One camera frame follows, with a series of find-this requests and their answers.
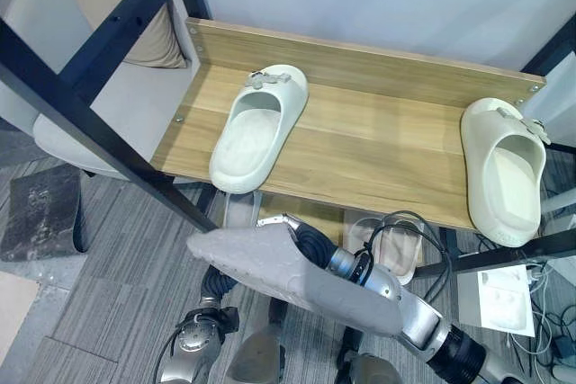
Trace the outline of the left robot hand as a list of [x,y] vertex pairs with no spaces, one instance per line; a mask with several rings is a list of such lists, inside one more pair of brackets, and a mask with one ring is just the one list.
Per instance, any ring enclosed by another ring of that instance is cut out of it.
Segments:
[[199,305],[203,308],[218,308],[223,297],[231,291],[238,282],[230,276],[209,266],[202,278],[201,297]]

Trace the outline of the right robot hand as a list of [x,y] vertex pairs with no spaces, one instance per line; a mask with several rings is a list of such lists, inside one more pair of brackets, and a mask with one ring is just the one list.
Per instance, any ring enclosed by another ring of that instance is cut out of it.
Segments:
[[338,247],[322,232],[309,225],[305,221],[293,215],[282,213],[272,217],[259,219],[256,223],[258,227],[273,224],[288,225],[294,235],[294,243],[300,252],[312,263],[321,269],[326,269],[331,262],[332,256]]

